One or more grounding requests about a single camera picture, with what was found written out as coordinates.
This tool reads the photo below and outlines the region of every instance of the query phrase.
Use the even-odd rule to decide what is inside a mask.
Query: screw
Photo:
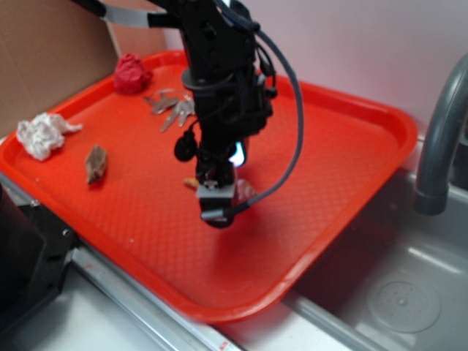
[[[32,200],[30,205],[31,205],[32,208],[39,207],[39,206],[41,206],[41,202],[39,200]]]
[[[61,234],[62,234],[65,238],[67,238],[67,237],[71,236],[72,231],[71,231],[70,229],[67,228],[67,229],[64,229],[64,230],[61,232]]]

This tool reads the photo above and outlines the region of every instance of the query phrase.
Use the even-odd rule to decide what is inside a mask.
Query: red cloth
[[[148,71],[134,53],[122,56],[114,72],[114,88],[121,94],[134,94],[142,91],[153,78],[153,72]]]

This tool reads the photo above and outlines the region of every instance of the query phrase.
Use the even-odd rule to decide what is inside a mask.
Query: stainless steel sink
[[[451,189],[443,214],[422,216],[413,183],[399,171],[294,290],[370,350],[468,350],[468,192]]]

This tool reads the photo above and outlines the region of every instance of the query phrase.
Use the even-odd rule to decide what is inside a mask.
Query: crumpled tissue
[[[66,132],[77,132],[82,124],[71,125],[59,114],[41,113],[32,121],[18,122],[16,138],[23,144],[25,150],[39,161],[44,161],[55,148],[61,148],[65,143]]]

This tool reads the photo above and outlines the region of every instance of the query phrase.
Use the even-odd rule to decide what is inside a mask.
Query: faucet
[[[468,54],[445,83],[426,133],[413,192],[413,208],[422,214],[445,210],[449,176],[453,185],[468,189],[467,115]]]

